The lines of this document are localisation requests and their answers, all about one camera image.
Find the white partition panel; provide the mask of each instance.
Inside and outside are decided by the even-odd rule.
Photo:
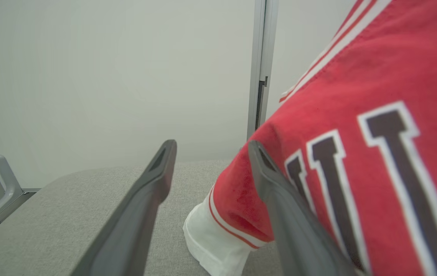
[[[266,118],[329,44],[355,0],[278,0],[278,21]]]
[[[0,0],[0,154],[21,187],[243,145],[254,0]]]

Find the red jersey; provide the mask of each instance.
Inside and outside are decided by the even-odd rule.
[[[358,0],[327,49],[251,137],[359,269],[437,275],[437,0]],[[274,239],[247,147],[211,192],[213,217]]]

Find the gray sofa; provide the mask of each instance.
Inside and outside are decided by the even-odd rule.
[[[182,226],[229,161],[176,163],[161,204],[146,275],[205,276],[187,251]],[[104,168],[63,176],[0,225],[0,276],[68,276],[144,168]],[[282,275],[274,243],[250,254],[243,275]]]

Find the jersey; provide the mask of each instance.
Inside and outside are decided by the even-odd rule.
[[[437,0],[359,0],[250,138],[340,250],[376,275],[437,275]],[[247,147],[210,210],[252,248],[274,240]]]

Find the red stripe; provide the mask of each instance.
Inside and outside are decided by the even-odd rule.
[[[338,31],[336,32],[334,37],[336,37],[336,35],[338,35],[339,31],[345,26],[346,22],[348,22],[348,20],[350,20],[351,16],[353,16],[353,14],[358,9],[358,7],[362,4],[362,2],[363,2],[363,0],[356,1],[355,5],[351,8],[350,13],[348,14],[348,16],[346,16],[346,19],[343,21],[343,24],[341,24],[341,27],[338,29]]]
[[[213,189],[215,189],[215,187],[213,187],[211,189],[210,192],[210,197],[213,196]],[[235,234],[234,232],[230,231],[229,229],[226,229],[220,222],[218,222],[217,218],[215,218],[215,215],[213,214],[213,210],[211,209],[211,199],[210,197],[208,198],[208,206],[210,208],[210,213],[211,216],[213,217],[213,219],[218,223],[218,225],[220,225],[225,231],[229,232],[230,234],[234,235],[235,237],[237,237],[238,239],[240,239],[241,241],[247,243],[250,247],[254,248],[254,249],[259,249],[259,247],[255,246],[254,244],[250,243],[248,240],[244,239],[243,237],[239,236],[238,234]]]
[[[357,23],[365,16],[365,14],[367,14],[367,12],[373,7],[373,5],[375,5],[375,3],[377,2],[377,0],[371,0],[371,2],[367,5],[367,7],[365,7],[365,9],[363,10],[363,12],[360,14],[360,16],[358,16],[358,18],[353,22],[353,24],[345,30],[345,32],[336,40],[336,42],[334,42],[334,44],[331,46],[331,48],[329,48],[329,50],[314,64],[311,66],[311,68],[307,71],[307,73],[297,82],[297,84],[294,87],[297,87],[297,85],[299,83],[302,82],[302,80],[309,75],[309,73],[312,71],[313,68],[315,68],[315,66],[317,66],[324,58],[325,56],[327,56],[331,50],[338,45],[338,43],[341,41],[341,39],[345,38],[345,36],[357,25]],[[292,91],[288,92],[287,95],[285,95],[283,98],[280,99],[280,103],[282,101],[284,101],[285,99],[288,98],[288,96],[290,96],[290,94],[292,94],[292,92],[294,92],[295,89],[293,89]]]

